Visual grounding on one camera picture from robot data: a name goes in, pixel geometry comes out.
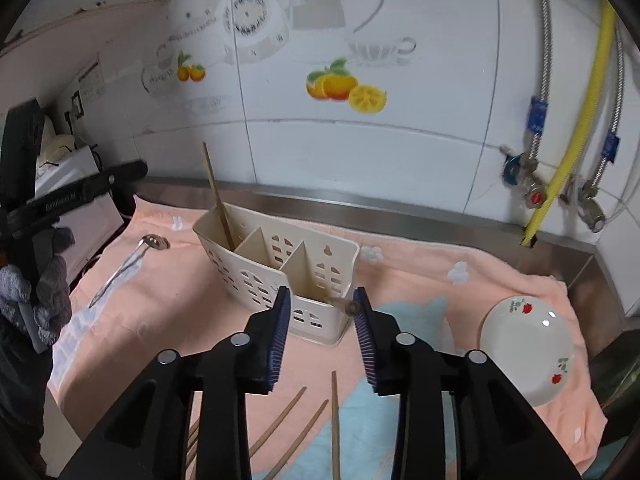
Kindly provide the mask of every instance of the white appliance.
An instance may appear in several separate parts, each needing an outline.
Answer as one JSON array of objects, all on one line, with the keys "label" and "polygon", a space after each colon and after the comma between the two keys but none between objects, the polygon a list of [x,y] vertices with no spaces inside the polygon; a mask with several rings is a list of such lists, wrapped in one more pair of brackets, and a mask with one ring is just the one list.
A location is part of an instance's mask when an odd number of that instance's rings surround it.
[{"label": "white appliance", "polygon": [[[91,150],[81,148],[60,160],[58,167],[52,167],[36,181],[36,197],[94,173],[98,173],[98,167]],[[122,217],[109,195],[98,197],[60,218],[56,227],[69,227],[76,238],[76,244],[63,253],[67,283],[76,278],[121,225]]]}]

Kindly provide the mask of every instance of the black gloved hand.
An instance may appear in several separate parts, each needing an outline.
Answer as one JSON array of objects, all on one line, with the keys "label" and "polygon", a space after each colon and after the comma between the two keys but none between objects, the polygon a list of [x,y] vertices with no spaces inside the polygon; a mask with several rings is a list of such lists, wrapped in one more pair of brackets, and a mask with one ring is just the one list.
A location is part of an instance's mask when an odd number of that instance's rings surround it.
[{"label": "black gloved hand", "polygon": [[[55,229],[52,237],[53,256],[36,286],[40,303],[33,307],[41,341],[52,346],[60,331],[71,320],[71,301],[66,284],[66,262],[60,253],[74,244],[71,229]],[[20,332],[27,335],[18,303],[29,303],[31,283],[22,277],[20,269],[8,265],[0,269],[0,313]]]}]

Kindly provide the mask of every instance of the white plate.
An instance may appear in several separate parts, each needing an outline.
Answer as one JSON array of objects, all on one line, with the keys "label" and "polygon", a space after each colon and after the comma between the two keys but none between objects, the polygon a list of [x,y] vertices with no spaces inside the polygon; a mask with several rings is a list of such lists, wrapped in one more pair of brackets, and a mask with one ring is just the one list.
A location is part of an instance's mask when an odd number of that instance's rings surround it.
[{"label": "white plate", "polygon": [[480,349],[532,406],[551,402],[571,374],[574,342],[562,317],[544,301],[513,296],[484,320]]}]

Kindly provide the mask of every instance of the wooden chopstick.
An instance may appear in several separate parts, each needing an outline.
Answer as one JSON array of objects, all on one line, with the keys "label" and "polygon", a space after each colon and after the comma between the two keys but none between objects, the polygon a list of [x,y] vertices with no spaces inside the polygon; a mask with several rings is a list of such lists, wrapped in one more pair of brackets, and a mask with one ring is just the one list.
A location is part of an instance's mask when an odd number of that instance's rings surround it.
[{"label": "wooden chopstick", "polygon": [[198,439],[198,434],[200,433],[200,417],[193,423],[193,425],[189,428],[189,437],[187,439],[187,451],[191,449],[191,446]]},{"label": "wooden chopstick", "polygon": [[231,236],[231,229],[229,228],[229,222],[226,220],[226,211],[225,205],[220,198],[220,193],[218,192],[218,186],[216,185],[216,179],[213,176],[213,168],[211,167],[211,159],[209,158],[209,151],[207,150],[207,143],[202,141],[202,156],[204,158],[205,168],[207,170],[207,177],[209,179],[209,185],[211,186],[211,190],[216,196],[216,209],[218,210],[218,215],[220,216],[220,222],[222,222],[222,229],[225,232],[226,243],[229,245],[230,251],[236,250],[236,245],[234,244],[234,239]]},{"label": "wooden chopstick", "polygon": [[185,466],[185,469],[187,469],[191,465],[191,462],[193,462],[193,459],[196,458],[197,452],[198,452],[198,441],[196,440],[193,446],[191,446],[191,449],[188,450],[187,452],[187,462],[186,462],[187,465]]},{"label": "wooden chopstick", "polygon": [[340,480],[340,418],[338,417],[338,373],[331,372],[331,464],[334,480]]},{"label": "wooden chopstick", "polygon": [[311,431],[311,428],[314,426],[314,424],[316,423],[316,420],[318,420],[318,418],[320,417],[320,415],[322,415],[322,412],[324,411],[325,407],[327,406],[327,404],[329,403],[329,399],[326,399],[318,408],[318,410],[314,413],[314,416],[311,417],[311,420],[309,421],[309,423],[305,426],[305,429],[302,430],[302,433],[300,433],[300,435],[298,436],[298,438],[293,441],[293,444],[291,444],[291,446],[289,447],[289,449],[287,449],[287,451],[284,453],[284,455],[282,456],[282,458],[280,460],[278,460],[278,462],[276,463],[275,466],[273,466],[273,468],[271,469],[271,471],[269,471],[269,473],[267,474],[267,476],[264,477],[263,480],[273,480],[275,478],[275,476],[280,472],[280,470],[284,467],[284,465],[287,463],[287,460],[289,460],[289,458],[291,458],[291,455],[293,455],[296,452],[296,449],[298,448],[298,446],[300,444],[302,444],[302,441],[305,439],[305,437],[307,436],[307,434],[309,433],[309,431]]},{"label": "wooden chopstick", "polygon": [[249,448],[249,458],[251,458],[255,454],[255,452],[262,447],[262,444],[264,444],[267,441],[267,439],[271,436],[271,434],[274,431],[276,431],[278,426],[282,423],[284,418],[287,415],[289,415],[289,412],[293,409],[296,403],[300,400],[300,397],[302,397],[302,394],[305,392],[306,392],[306,386],[303,386],[302,388],[300,388],[300,391],[296,393],[296,396],[293,397],[293,399],[291,399],[287,407],[284,410],[282,410],[282,413],[280,413],[280,415],[276,417],[276,420],[274,420],[271,423],[271,425],[267,428],[267,430],[263,434],[261,434],[260,438],[256,440],[255,443]]}]

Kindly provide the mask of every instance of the yellow gas hose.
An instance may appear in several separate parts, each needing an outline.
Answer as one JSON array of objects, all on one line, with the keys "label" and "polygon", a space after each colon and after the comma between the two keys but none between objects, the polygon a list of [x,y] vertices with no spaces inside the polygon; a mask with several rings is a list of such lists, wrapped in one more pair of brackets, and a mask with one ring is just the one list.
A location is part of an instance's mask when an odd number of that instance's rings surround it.
[{"label": "yellow gas hose", "polygon": [[549,211],[549,208],[551,208],[562,186],[564,186],[565,181],[572,172],[589,137],[593,118],[595,117],[596,108],[598,107],[600,93],[602,92],[602,84],[607,74],[607,67],[609,66],[609,53],[611,52],[611,43],[615,35],[615,28],[616,11],[607,0],[603,0],[600,34],[598,35],[596,54],[593,59],[593,66],[591,67],[587,94],[582,103],[580,116],[575,125],[574,133],[571,136],[569,147],[566,152],[564,152],[560,166],[558,166],[549,186],[546,188],[545,203],[543,203],[542,207],[536,209],[524,230],[524,238],[522,239],[521,245],[525,247],[531,245],[533,237],[538,232],[542,221],[545,219],[546,213]]}]

